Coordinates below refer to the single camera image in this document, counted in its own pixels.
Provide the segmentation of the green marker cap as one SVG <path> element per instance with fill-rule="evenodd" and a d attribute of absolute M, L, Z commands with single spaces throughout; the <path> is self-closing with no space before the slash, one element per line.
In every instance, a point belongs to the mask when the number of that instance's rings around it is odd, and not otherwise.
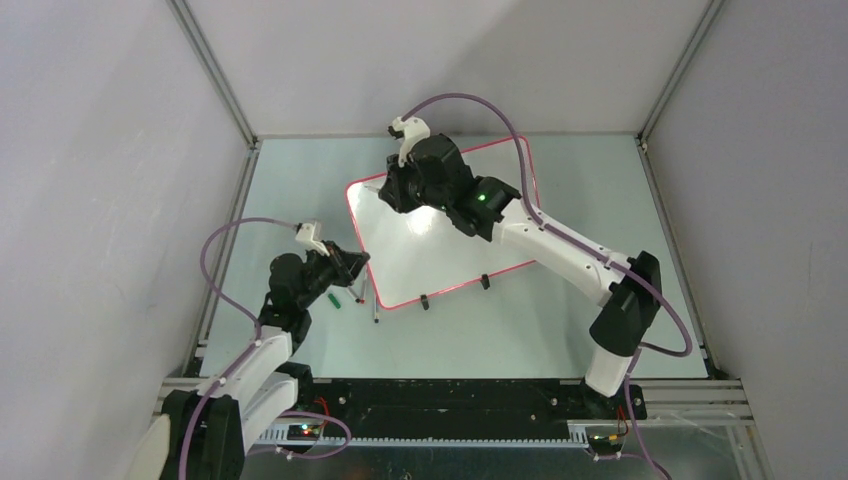
<path fill-rule="evenodd" d="M 328 299 L 330 300 L 330 302 L 333 304 L 333 306 L 336 309 L 342 308 L 340 300 L 334 294 L 332 294 L 332 293 L 328 294 Z"/>

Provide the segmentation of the pink-framed whiteboard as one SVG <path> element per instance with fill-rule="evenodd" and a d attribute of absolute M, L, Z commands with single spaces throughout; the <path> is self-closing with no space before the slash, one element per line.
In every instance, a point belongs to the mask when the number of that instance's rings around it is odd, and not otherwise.
<path fill-rule="evenodd" d="M 370 254 L 367 268 L 379 305 L 395 310 L 491 279 L 533 263 L 510 248 L 468 237 L 431 207 L 398 214 L 363 185 L 381 187 L 379 173 L 349 183 L 345 199 L 361 249 Z"/>

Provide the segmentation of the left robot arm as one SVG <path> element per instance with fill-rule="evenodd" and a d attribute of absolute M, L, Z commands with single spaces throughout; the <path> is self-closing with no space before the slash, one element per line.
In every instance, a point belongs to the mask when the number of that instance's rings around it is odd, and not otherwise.
<path fill-rule="evenodd" d="M 269 266 L 269 290 L 252 341 L 222 372 L 171 391 L 138 445 L 128 479 L 237 479 L 260 435 L 281 414 L 316 403 L 311 370 L 291 358 L 304 342 L 310 306 L 331 287 L 350 287 L 370 255 L 319 241 Z"/>

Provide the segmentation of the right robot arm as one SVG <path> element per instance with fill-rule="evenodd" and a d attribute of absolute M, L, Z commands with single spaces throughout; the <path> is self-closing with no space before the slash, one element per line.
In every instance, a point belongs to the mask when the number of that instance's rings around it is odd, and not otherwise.
<path fill-rule="evenodd" d="M 596 418 L 620 407 L 628 369 L 660 309 L 661 272 L 652 254 L 614 252 L 547 219 L 517 188 L 474 174 L 443 134 L 388 156 L 378 197 L 399 214 L 423 207 L 442 213 L 464 235 L 527 255 L 594 301 L 600 312 L 589 328 L 594 349 L 581 402 Z"/>

